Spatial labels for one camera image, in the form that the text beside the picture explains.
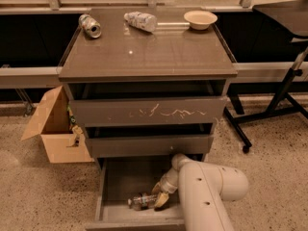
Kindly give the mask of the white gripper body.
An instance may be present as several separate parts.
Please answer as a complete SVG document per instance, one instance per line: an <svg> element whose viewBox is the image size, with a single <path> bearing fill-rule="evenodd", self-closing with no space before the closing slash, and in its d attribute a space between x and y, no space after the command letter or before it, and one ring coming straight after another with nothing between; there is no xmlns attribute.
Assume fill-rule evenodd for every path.
<svg viewBox="0 0 308 231"><path fill-rule="evenodd" d="M178 189L178 171L171 168L160 180L160 187L163 193L173 194Z"/></svg>

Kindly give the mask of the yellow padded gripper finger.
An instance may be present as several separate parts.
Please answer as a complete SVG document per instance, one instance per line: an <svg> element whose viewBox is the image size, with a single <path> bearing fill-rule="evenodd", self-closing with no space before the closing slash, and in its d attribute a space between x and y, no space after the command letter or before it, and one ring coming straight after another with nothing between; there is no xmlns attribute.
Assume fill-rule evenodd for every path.
<svg viewBox="0 0 308 231"><path fill-rule="evenodd" d="M154 207L155 208L163 207L167 203L168 199L169 199L169 194L167 192L159 192Z"/></svg>
<svg viewBox="0 0 308 231"><path fill-rule="evenodd" d="M151 193L152 193L152 194L158 194L160 191L161 191L161 183L160 183L160 182L157 182L157 183L155 184L155 186L153 187Z"/></svg>

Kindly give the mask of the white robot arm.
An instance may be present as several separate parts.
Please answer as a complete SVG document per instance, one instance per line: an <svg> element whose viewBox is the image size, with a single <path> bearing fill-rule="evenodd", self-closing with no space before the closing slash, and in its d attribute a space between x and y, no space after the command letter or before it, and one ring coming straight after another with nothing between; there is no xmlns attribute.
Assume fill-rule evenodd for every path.
<svg viewBox="0 0 308 231"><path fill-rule="evenodd" d="M165 205L178 192L186 231L234 231L224 201L246 195L248 180L237 168L213 165L176 154L171 168L152 189L155 207Z"/></svg>

